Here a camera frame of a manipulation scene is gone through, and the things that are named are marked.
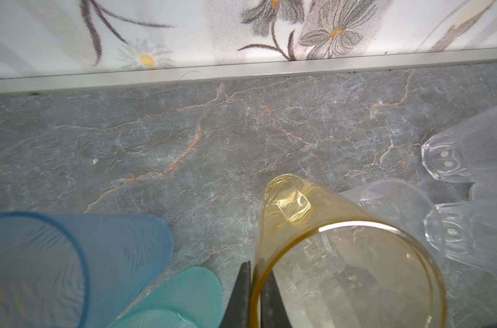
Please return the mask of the yellow transparent glass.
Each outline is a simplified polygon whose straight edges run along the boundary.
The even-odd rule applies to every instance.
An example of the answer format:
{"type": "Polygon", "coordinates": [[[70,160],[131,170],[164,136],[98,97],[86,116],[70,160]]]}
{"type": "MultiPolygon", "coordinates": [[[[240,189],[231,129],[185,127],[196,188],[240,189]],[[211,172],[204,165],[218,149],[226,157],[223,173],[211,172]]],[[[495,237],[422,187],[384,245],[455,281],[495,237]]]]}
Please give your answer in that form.
{"type": "Polygon", "coordinates": [[[284,174],[264,194],[250,325],[271,271],[292,327],[445,327],[441,268],[413,236],[348,198],[284,174]]]}

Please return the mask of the green frosted glass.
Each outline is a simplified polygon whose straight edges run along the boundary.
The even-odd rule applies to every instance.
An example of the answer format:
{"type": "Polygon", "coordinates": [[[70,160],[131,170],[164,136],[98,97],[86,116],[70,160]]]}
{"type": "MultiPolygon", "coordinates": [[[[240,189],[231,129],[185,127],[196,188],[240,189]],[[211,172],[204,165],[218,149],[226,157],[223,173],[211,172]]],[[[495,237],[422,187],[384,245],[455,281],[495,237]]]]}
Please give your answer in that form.
{"type": "Polygon", "coordinates": [[[222,288],[209,269],[197,266],[162,284],[114,327],[219,327],[222,288]]]}

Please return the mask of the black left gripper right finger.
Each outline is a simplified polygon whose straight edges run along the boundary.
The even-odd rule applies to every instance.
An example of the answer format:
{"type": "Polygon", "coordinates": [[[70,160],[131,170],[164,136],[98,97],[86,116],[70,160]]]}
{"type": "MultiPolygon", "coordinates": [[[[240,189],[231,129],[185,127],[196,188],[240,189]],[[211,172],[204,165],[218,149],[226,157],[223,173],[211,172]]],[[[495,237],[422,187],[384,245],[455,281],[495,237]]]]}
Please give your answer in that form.
{"type": "Polygon", "coordinates": [[[260,313],[262,328],[292,328],[273,271],[262,288],[260,313]]]}

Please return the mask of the blue frosted glass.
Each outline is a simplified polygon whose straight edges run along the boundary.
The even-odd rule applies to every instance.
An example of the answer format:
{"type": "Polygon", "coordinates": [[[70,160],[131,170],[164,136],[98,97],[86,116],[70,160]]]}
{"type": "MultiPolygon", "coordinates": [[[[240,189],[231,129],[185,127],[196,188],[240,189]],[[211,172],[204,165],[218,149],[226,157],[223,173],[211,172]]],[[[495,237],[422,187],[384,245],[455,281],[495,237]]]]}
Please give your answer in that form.
{"type": "Polygon", "coordinates": [[[0,327],[107,327],[172,252],[157,217],[1,213],[0,327]]]}

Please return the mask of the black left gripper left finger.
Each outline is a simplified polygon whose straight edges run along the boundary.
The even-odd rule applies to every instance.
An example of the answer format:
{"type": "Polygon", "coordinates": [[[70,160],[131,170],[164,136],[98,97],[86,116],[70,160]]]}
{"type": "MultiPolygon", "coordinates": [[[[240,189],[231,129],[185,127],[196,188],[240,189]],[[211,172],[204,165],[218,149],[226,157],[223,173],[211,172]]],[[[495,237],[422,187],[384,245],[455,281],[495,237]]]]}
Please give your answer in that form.
{"type": "Polygon", "coordinates": [[[240,266],[229,303],[219,328],[249,328],[252,295],[251,262],[240,266]]]}

